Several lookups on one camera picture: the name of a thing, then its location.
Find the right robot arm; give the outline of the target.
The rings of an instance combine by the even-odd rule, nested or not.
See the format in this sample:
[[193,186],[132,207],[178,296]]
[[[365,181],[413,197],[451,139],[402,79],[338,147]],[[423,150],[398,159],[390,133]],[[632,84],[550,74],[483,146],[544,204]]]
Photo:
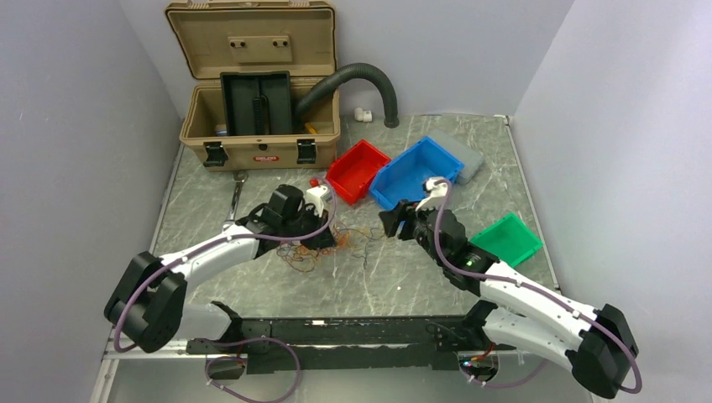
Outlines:
[[605,399],[641,391],[639,349],[616,306],[596,308],[528,279],[471,243],[449,210],[419,210],[401,201],[379,218],[387,237],[415,241],[451,284],[479,298],[463,320],[463,339],[470,347],[494,343],[534,353],[569,370],[588,392]]

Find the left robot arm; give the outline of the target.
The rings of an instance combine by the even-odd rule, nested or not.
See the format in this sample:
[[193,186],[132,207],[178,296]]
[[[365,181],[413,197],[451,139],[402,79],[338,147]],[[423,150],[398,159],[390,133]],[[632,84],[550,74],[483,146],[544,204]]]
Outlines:
[[219,352],[233,351],[246,338],[243,318],[220,301],[201,306],[186,298],[224,271],[282,245],[334,247],[334,197],[327,182],[306,191],[280,185],[269,201],[207,240],[161,256],[149,251],[136,254],[103,311],[114,327],[115,351],[140,348],[154,353],[175,338],[201,339]]

